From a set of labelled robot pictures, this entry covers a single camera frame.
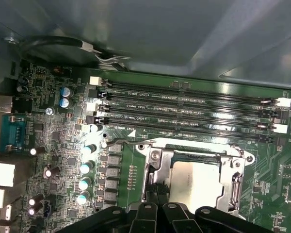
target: blue serial port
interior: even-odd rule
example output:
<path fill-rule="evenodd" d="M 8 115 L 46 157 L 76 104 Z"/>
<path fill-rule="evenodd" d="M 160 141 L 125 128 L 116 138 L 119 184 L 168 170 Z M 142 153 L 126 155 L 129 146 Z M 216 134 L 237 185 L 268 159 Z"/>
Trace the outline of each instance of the blue serial port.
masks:
<path fill-rule="evenodd" d="M 3 115 L 1 122 L 0 152 L 21 152 L 25 142 L 26 115 Z"/>

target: motherboard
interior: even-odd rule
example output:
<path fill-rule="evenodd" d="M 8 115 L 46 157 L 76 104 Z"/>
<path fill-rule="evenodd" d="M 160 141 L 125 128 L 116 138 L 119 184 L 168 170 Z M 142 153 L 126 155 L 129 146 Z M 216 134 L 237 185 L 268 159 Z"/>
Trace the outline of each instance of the motherboard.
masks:
<path fill-rule="evenodd" d="M 110 206 L 129 211 L 144 198 L 149 160 L 162 166 L 156 145 L 177 153 L 170 198 L 192 213 L 222 195 L 210 154 L 237 150 L 243 174 L 226 211 L 291 233 L 291 90 L 22 63 L 17 91 L 27 101 L 3 116 L 0 150 L 37 157 L 20 232 L 56 232 Z"/>

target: mounting hole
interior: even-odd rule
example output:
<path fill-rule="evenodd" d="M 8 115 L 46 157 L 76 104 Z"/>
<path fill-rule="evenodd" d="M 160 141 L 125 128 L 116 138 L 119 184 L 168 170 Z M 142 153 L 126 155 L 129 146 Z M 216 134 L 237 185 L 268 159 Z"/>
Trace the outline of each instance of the mounting hole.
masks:
<path fill-rule="evenodd" d="M 176 207 L 177 206 L 175 204 L 173 204 L 173 203 L 171 203 L 171 204 L 168 205 L 168 208 L 170 208 L 170 209 L 175 209 Z"/>
<path fill-rule="evenodd" d="M 247 157 L 247 162 L 252 162 L 253 161 L 253 157 L 252 156 L 248 156 Z"/>
<path fill-rule="evenodd" d="M 119 210 L 114 210 L 113 212 L 112 212 L 112 214 L 114 214 L 114 215 L 118 215 L 118 214 L 120 214 L 121 213 L 121 211 L 119 211 Z"/>

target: electrolytic capacitor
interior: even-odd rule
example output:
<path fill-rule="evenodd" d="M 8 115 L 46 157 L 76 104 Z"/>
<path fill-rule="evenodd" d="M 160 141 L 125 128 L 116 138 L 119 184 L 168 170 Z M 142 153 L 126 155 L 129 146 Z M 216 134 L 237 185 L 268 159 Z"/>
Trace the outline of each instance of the electrolytic capacitor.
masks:
<path fill-rule="evenodd" d="M 31 155 L 39 155 L 45 153 L 45 147 L 37 147 L 37 148 L 32 148 L 30 150 Z"/>
<path fill-rule="evenodd" d="M 62 97 L 70 98 L 73 97 L 74 92 L 69 87 L 63 87 L 60 90 L 60 94 L 62 95 Z"/>
<path fill-rule="evenodd" d="M 26 86 L 18 86 L 16 91 L 21 94 L 26 94 L 28 92 L 28 88 Z"/>
<path fill-rule="evenodd" d="M 24 77 L 19 77 L 17 81 L 22 86 L 26 86 L 29 83 L 29 80 L 27 78 L 24 78 Z"/>
<path fill-rule="evenodd" d="M 86 190 L 92 183 L 91 178 L 83 177 L 82 180 L 79 182 L 79 189 L 84 191 Z"/>
<path fill-rule="evenodd" d="M 37 202 L 34 206 L 28 209 L 28 214 L 33 216 L 43 208 L 42 202 Z"/>
<path fill-rule="evenodd" d="M 80 172 L 82 174 L 87 174 L 90 170 L 94 168 L 95 164 L 92 161 L 87 161 L 80 166 Z"/>
<path fill-rule="evenodd" d="M 72 106 L 73 106 L 73 102 L 72 102 L 72 100 L 70 100 L 70 99 L 62 98 L 62 99 L 59 101 L 59 106 L 61 106 L 62 108 L 69 109 L 69 108 L 72 108 Z"/>
<path fill-rule="evenodd" d="M 52 168 L 49 168 L 48 170 L 45 171 L 45 176 L 46 177 L 51 177 L 53 175 L 56 175 L 60 172 L 60 168 L 58 166 L 54 166 Z"/>
<path fill-rule="evenodd" d="M 42 193 L 38 193 L 34 197 L 29 199 L 29 205 L 34 206 L 36 203 L 42 201 L 44 199 L 44 195 Z"/>
<path fill-rule="evenodd" d="M 80 205 L 84 205 L 88 199 L 90 198 L 90 193 L 87 191 L 82 191 L 80 195 L 77 197 L 77 203 Z"/>
<path fill-rule="evenodd" d="M 93 144 L 87 145 L 86 147 L 83 147 L 81 149 L 81 154 L 82 155 L 90 155 L 91 153 L 93 153 L 94 151 L 96 151 L 96 146 Z"/>

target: wire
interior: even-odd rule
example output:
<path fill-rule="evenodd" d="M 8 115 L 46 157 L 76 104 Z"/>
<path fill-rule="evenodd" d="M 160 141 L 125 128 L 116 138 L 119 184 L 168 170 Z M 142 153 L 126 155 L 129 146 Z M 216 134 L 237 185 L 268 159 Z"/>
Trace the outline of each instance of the wire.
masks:
<path fill-rule="evenodd" d="M 31 36 L 27 37 L 19 44 L 19 54 L 22 59 L 27 60 L 34 64 L 39 64 L 44 67 L 52 65 L 50 62 L 43 58 L 29 55 L 29 51 L 46 46 L 46 45 L 65 45 L 72 46 L 87 52 L 95 54 L 96 58 L 103 64 L 112 65 L 114 68 L 120 71 L 128 71 L 126 68 L 118 64 L 119 60 L 114 58 L 111 54 L 104 50 L 96 50 L 92 44 L 86 43 L 79 39 L 64 37 L 64 36 Z"/>

